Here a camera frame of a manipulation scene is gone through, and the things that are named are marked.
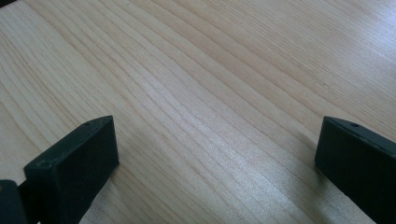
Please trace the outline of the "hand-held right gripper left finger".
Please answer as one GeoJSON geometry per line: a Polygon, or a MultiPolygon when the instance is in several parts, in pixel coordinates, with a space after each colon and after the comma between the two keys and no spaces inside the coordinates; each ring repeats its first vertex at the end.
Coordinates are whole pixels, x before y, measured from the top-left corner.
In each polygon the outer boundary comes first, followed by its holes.
{"type": "Polygon", "coordinates": [[[105,116],[81,124],[23,168],[37,197],[34,219],[78,224],[118,165],[114,119],[105,116]]]}

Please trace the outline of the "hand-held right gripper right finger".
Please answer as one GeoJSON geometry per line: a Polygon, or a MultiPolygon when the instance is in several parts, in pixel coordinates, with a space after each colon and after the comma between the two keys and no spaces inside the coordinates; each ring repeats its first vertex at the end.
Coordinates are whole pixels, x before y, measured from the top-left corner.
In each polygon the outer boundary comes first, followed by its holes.
{"type": "Polygon", "coordinates": [[[396,143],[359,124],[325,117],[315,164],[376,224],[396,224],[396,143]]]}

